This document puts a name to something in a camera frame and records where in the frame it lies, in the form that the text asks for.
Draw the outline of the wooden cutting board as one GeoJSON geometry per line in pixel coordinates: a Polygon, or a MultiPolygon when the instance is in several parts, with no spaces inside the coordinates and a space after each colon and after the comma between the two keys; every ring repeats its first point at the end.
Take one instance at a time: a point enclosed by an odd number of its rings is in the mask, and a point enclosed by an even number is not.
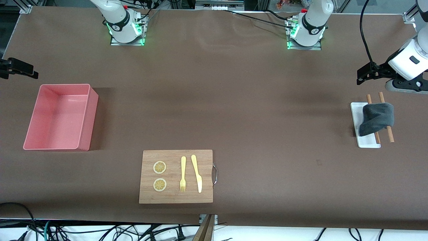
{"type": "Polygon", "coordinates": [[[199,204],[213,202],[213,151],[212,150],[145,150],[142,155],[139,204],[199,204]],[[198,193],[197,179],[191,161],[196,155],[199,174],[202,177],[202,192],[198,193]],[[186,191],[180,191],[181,157],[186,162],[186,191]],[[167,169],[162,174],[153,171],[153,165],[163,161],[167,169]],[[158,192],[153,183],[158,178],[167,181],[164,191],[158,192]]]}

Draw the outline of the grey metal box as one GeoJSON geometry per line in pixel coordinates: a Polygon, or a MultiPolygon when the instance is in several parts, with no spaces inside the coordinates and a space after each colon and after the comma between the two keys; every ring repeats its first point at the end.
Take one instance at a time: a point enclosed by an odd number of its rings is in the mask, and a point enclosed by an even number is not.
{"type": "Polygon", "coordinates": [[[244,0],[195,0],[195,10],[244,11],[244,0]]]}

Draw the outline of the aluminium frame profile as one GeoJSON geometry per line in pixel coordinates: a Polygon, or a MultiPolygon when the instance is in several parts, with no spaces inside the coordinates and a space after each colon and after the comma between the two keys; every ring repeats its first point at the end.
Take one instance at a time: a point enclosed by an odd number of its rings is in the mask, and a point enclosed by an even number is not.
{"type": "Polygon", "coordinates": [[[405,24],[414,23],[414,17],[419,14],[425,23],[428,23],[428,0],[415,0],[416,3],[402,14],[405,24]]]}

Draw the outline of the yellow plastic knife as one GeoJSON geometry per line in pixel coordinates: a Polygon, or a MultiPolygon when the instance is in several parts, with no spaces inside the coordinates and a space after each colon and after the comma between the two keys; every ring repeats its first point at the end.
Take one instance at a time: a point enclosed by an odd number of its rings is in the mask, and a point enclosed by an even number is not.
{"type": "Polygon", "coordinates": [[[192,161],[192,165],[194,167],[194,171],[195,171],[195,175],[196,175],[196,179],[197,179],[198,193],[201,193],[202,192],[202,177],[199,174],[196,155],[191,155],[191,161],[192,161]]]}

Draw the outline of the pink plastic bin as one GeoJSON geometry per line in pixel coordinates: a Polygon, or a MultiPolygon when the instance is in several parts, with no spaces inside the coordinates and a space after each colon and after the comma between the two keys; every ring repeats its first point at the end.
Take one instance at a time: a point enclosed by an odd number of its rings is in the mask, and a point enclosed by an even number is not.
{"type": "Polygon", "coordinates": [[[89,84],[41,85],[23,149],[88,151],[97,105],[98,94],[89,84]]]}

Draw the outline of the white rectangular tray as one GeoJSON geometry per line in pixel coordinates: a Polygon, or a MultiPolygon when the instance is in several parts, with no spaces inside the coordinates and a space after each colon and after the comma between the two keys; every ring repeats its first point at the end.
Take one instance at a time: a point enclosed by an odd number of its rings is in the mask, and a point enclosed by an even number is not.
{"type": "Polygon", "coordinates": [[[363,107],[365,105],[368,105],[368,102],[352,102],[350,104],[357,145],[359,148],[379,149],[381,144],[376,141],[374,133],[366,136],[359,135],[359,127],[363,122],[363,107]]]}

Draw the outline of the grey and pink cloth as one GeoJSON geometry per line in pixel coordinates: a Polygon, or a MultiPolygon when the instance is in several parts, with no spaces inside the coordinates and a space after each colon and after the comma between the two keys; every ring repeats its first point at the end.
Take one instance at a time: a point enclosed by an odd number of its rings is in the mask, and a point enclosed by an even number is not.
{"type": "Polygon", "coordinates": [[[363,122],[358,130],[359,136],[366,136],[388,126],[394,126],[394,106],[388,102],[365,105],[362,111],[363,122]]]}

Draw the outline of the wooden beam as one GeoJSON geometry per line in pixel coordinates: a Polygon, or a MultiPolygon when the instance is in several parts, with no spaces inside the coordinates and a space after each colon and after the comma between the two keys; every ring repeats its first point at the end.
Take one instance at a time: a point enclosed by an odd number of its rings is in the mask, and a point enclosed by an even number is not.
{"type": "Polygon", "coordinates": [[[214,226],[217,222],[217,215],[209,214],[202,218],[202,224],[199,226],[197,233],[192,241],[212,241],[214,226]]]}

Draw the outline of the aluminium frame enclosure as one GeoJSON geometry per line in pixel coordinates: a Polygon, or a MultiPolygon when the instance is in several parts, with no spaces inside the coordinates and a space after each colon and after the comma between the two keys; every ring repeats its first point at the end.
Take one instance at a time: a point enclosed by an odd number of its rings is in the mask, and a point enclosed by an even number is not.
{"type": "Polygon", "coordinates": [[[20,8],[20,14],[29,14],[32,9],[32,1],[30,0],[14,0],[17,6],[20,8]]]}

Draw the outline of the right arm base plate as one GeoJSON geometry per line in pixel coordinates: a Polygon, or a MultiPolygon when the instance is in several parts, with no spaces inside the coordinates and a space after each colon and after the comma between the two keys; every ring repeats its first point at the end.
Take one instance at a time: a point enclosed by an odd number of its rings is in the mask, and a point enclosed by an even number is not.
{"type": "Polygon", "coordinates": [[[128,43],[122,43],[122,42],[119,42],[117,39],[115,39],[113,36],[114,34],[112,32],[112,29],[109,26],[107,26],[109,29],[109,34],[111,35],[111,39],[110,39],[111,46],[144,46],[145,45],[145,38],[146,38],[149,17],[147,15],[143,15],[143,17],[141,17],[140,13],[137,13],[136,16],[137,16],[137,18],[135,18],[136,23],[133,23],[133,26],[132,26],[133,31],[135,32],[135,34],[133,35],[135,39],[128,43]]]}

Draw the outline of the yellow plastic fork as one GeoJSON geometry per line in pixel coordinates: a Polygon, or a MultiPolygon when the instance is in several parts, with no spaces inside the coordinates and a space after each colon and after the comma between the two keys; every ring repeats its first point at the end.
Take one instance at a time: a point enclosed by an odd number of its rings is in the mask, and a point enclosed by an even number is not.
{"type": "Polygon", "coordinates": [[[181,179],[180,179],[180,191],[181,192],[186,191],[186,180],[185,180],[186,162],[187,162],[187,158],[185,156],[181,157],[181,179]]]}

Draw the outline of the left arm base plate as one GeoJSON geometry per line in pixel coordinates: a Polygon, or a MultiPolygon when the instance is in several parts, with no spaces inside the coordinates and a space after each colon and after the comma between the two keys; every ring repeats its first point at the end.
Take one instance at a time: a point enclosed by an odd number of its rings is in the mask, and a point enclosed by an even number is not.
{"type": "Polygon", "coordinates": [[[284,23],[286,26],[292,27],[292,29],[286,29],[287,49],[312,50],[312,51],[320,51],[322,49],[321,47],[322,34],[320,35],[320,37],[318,37],[318,41],[313,46],[303,46],[293,38],[293,36],[296,35],[296,33],[300,29],[298,20],[296,18],[287,18],[286,20],[284,20],[284,23]]]}

